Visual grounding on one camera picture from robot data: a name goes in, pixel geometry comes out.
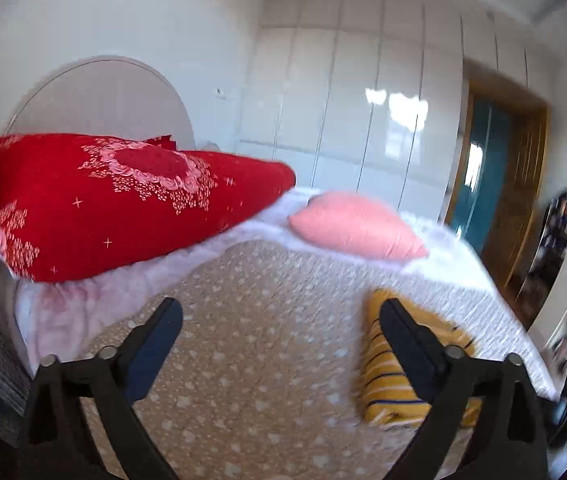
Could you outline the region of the white glossy wardrobe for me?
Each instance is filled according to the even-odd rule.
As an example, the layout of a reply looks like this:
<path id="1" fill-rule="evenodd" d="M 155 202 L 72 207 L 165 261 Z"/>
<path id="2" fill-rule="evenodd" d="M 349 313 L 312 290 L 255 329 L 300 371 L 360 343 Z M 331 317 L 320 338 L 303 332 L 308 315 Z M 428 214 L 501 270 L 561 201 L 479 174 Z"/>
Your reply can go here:
<path id="1" fill-rule="evenodd" d="M 264 0 L 236 130 L 302 186 L 437 219 L 469 62 L 548 99 L 544 58 L 484 18 L 418 0 Z"/>

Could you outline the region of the teal wooden-framed door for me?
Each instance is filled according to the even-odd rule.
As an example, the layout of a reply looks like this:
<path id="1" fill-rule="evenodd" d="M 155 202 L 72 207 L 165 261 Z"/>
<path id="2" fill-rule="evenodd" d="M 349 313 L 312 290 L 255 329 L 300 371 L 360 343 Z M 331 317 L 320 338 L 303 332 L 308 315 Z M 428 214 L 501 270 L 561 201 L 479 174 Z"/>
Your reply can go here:
<path id="1" fill-rule="evenodd" d="M 550 106 L 533 90 L 475 61 L 463 62 L 463 76 L 468 97 L 445 223 L 503 290 L 532 229 Z"/>

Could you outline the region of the yellow striped knit sweater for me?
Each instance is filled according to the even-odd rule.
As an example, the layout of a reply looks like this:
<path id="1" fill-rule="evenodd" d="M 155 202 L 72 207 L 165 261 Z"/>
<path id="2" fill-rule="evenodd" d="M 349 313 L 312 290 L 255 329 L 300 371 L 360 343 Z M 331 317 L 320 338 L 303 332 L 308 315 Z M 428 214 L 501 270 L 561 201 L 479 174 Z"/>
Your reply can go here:
<path id="1" fill-rule="evenodd" d="M 467 356 L 474 339 L 460 326 L 389 288 L 370 292 L 364 353 L 364 419 L 371 426 L 418 426 L 443 389 L 448 367 L 444 350 Z"/>

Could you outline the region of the white round headboard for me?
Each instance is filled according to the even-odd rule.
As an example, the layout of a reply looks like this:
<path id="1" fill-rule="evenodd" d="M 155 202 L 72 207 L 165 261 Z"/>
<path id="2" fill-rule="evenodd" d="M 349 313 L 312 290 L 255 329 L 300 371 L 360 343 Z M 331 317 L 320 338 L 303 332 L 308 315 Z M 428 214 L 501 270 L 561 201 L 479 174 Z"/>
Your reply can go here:
<path id="1" fill-rule="evenodd" d="M 123 56 L 85 58 L 51 73 L 24 96 L 4 132 L 169 136 L 178 148 L 195 148 L 177 90 L 151 66 Z"/>

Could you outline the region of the pink pillow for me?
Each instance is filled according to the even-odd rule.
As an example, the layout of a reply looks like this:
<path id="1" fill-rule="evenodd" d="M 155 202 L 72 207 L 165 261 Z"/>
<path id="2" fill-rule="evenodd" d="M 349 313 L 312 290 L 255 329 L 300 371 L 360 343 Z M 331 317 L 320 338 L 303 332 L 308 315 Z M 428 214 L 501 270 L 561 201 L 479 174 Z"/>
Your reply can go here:
<path id="1" fill-rule="evenodd" d="M 289 226 L 307 243 L 371 260 L 428 257 L 421 238 L 390 206 L 347 192 L 326 192 L 291 214 Z"/>

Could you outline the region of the beige white-dotted bedspread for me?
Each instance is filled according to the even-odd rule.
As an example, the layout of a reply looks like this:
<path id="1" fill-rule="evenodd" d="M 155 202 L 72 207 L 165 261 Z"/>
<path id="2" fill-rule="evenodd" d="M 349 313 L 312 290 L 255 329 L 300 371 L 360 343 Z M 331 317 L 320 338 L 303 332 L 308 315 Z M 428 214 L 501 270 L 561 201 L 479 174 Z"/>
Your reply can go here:
<path id="1" fill-rule="evenodd" d="M 233 247 L 169 293 L 184 328 L 134 411 L 183 479 L 380 479 L 425 414 L 380 301 L 471 341 L 435 311 L 432 282 L 274 243 Z"/>

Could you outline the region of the red patterned pillow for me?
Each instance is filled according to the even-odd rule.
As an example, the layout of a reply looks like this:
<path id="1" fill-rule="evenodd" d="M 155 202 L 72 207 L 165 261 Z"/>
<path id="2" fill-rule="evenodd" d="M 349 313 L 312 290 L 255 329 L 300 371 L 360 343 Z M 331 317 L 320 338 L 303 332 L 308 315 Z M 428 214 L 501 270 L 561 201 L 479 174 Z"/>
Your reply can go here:
<path id="1" fill-rule="evenodd" d="M 0 260 L 34 282 L 92 278 L 225 232 L 294 184 L 282 162 L 116 136 L 5 136 Z"/>

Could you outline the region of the white bed sheet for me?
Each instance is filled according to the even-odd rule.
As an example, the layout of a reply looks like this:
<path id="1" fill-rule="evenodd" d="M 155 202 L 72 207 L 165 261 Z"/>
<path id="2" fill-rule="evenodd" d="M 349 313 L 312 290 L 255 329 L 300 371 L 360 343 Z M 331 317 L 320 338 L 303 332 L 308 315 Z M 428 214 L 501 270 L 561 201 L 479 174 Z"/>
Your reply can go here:
<path id="1" fill-rule="evenodd" d="M 371 260 L 309 244 L 289 226 L 289 217 L 315 188 L 292 188 L 274 205 L 234 228 L 166 256 L 133 263 L 80 281 L 35 283 L 17 278 L 0 260 L 0 330 L 18 359 L 33 373 L 46 349 L 73 359 L 108 326 L 129 318 L 152 297 L 234 245 L 271 242 L 289 257 L 315 255 L 327 266 L 347 263 L 377 271 L 409 297 L 434 300 L 434 311 L 451 314 L 479 336 L 483 350 L 513 350 L 523 357 L 533 385 L 556 387 L 532 339 L 497 290 L 479 256 L 448 226 L 410 212 L 399 214 L 425 243 L 429 255 L 411 261 Z"/>

